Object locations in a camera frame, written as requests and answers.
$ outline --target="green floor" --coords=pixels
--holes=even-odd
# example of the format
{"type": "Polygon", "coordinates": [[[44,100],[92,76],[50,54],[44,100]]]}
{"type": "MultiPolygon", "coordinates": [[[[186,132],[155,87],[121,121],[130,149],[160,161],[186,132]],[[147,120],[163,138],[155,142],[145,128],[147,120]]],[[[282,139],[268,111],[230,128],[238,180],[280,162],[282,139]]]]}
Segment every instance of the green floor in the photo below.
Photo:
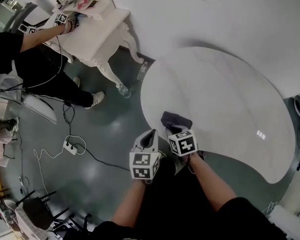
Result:
{"type": "MultiPolygon", "coordinates": [[[[77,60],[65,66],[64,71],[70,77],[80,76],[83,90],[106,93],[104,101],[93,109],[75,108],[72,134],[84,138],[87,149],[98,159],[128,168],[129,151],[135,138],[150,128],[141,109],[141,83],[136,81],[140,65],[125,50],[118,50],[109,63],[114,73],[131,88],[133,94],[130,99],[120,96],[115,85],[96,68],[87,67],[77,60]]],[[[16,104],[10,105],[7,113],[7,116],[20,118],[23,173],[30,181],[29,190],[36,190],[41,195],[44,194],[44,189],[34,149],[39,154],[41,149],[46,149],[55,156],[61,152],[65,137],[69,134],[68,125],[63,119],[62,103],[45,100],[56,112],[57,125],[16,104]]],[[[299,120],[294,114],[291,100],[285,102],[296,127],[299,120]]],[[[164,145],[161,149],[166,149],[167,144],[161,143],[164,145]]],[[[7,168],[0,170],[2,181],[4,187],[11,188],[19,199],[21,194],[18,177],[22,163],[18,143],[7,145],[5,154],[15,155],[15,159],[9,161],[7,168]]],[[[299,158],[300,149],[296,147],[291,170],[276,184],[268,184],[256,171],[237,160],[212,153],[207,155],[206,160],[239,196],[249,199],[258,209],[263,210],[270,201],[281,199],[291,182],[299,158]]],[[[82,216],[92,214],[96,224],[112,217],[132,182],[129,172],[101,164],[87,152],[73,156],[64,151],[56,159],[43,153],[41,166],[48,191],[57,191],[49,205],[53,213],[70,207],[72,212],[82,216]]]]}

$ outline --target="cube with marker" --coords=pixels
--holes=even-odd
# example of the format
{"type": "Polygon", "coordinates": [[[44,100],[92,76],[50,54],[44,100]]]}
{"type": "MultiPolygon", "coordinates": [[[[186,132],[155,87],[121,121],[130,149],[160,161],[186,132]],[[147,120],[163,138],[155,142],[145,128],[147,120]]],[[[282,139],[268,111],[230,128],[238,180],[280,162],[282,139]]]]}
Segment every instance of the cube with marker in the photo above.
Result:
{"type": "Polygon", "coordinates": [[[172,152],[183,157],[198,151],[197,140],[193,130],[186,130],[175,135],[168,136],[172,152]]]}
{"type": "Polygon", "coordinates": [[[130,171],[132,178],[152,180],[158,171],[160,156],[159,152],[131,152],[130,171]]]}

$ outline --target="power strip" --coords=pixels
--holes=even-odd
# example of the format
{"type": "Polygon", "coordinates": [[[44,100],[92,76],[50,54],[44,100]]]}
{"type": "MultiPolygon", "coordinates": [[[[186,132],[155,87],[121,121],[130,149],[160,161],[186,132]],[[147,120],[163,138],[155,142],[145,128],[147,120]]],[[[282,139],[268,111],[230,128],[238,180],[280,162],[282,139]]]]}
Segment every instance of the power strip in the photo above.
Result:
{"type": "Polygon", "coordinates": [[[74,156],[78,153],[78,149],[66,140],[63,143],[63,147],[74,156]]]}

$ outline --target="person's arm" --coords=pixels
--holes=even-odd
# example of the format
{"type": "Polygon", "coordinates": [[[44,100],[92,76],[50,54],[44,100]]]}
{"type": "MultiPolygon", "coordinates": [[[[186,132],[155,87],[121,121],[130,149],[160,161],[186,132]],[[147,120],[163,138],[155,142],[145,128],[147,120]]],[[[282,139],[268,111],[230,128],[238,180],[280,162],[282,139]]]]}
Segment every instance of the person's arm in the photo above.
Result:
{"type": "Polygon", "coordinates": [[[228,201],[237,197],[230,186],[197,153],[191,155],[190,165],[215,211],[218,211],[228,201]]]}
{"type": "Polygon", "coordinates": [[[133,228],[138,218],[145,190],[146,185],[141,180],[134,180],[112,221],[119,226],[133,228]]]}
{"type": "MultiPolygon", "coordinates": [[[[65,24],[60,24],[58,26],[54,26],[47,29],[42,29],[37,31],[36,33],[25,34],[23,36],[23,42],[21,46],[20,53],[34,48],[38,45],[43,44],[44,42],[49,41],[50,39],[61,35],[65,32],[65,24]]],[[[71,25],[68,25],[67,32],[70,30],[71,25]]]]}

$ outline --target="clear plastic bottle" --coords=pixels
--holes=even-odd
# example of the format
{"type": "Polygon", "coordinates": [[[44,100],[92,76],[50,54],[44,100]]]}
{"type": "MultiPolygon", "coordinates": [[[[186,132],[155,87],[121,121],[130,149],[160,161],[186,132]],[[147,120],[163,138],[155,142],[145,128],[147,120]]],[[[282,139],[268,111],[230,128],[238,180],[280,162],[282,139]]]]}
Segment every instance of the clear plastic bottle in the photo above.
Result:
{"type": "Polygon", "coordinates": [[[148,62],[145,62],[142,64],[136,79],[141,82],[145,78],[147,71],[148,71],[148,62]]]}
{"type": "Polygon", "coordinates": [[[119,93],[126,99],[129,99],[131,97],[131,91],[123,84],[117,85],[116,88],[118,89],[119,93]]]}

